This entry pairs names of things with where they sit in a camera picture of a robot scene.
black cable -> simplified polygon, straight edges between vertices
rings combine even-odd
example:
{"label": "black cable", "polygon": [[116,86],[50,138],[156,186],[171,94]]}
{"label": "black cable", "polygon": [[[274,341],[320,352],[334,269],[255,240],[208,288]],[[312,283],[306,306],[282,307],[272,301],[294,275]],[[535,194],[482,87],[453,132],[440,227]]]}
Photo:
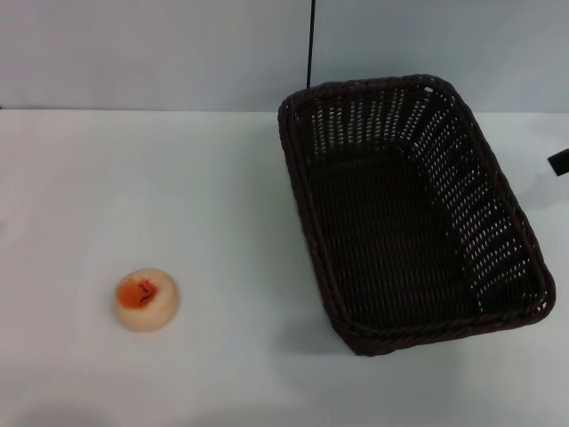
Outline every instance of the black cable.
{"label": "black cable", "polygon": [[312,0],[310,6],[310,39],[309,39],[309,68],[306,75],[306,88],[310,88],[310,77],[312,75],[312,46],[314,45],[314,15],[316,13],[317,0]]}

white tabletop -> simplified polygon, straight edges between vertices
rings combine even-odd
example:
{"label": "white tabletop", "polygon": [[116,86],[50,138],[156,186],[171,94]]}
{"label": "white tabletop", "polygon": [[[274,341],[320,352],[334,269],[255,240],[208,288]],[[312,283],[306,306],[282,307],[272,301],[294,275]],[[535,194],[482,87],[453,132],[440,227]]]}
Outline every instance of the white tabletop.
{"label": "white tabletop", "polygon": [[[378,358],[328,326],[276,114],[0,112],[0,425],[566,426],[569,115],[477,118],[540,241],[536,326]],[[134,334],[116,282],[170,272],[180,311]]]}

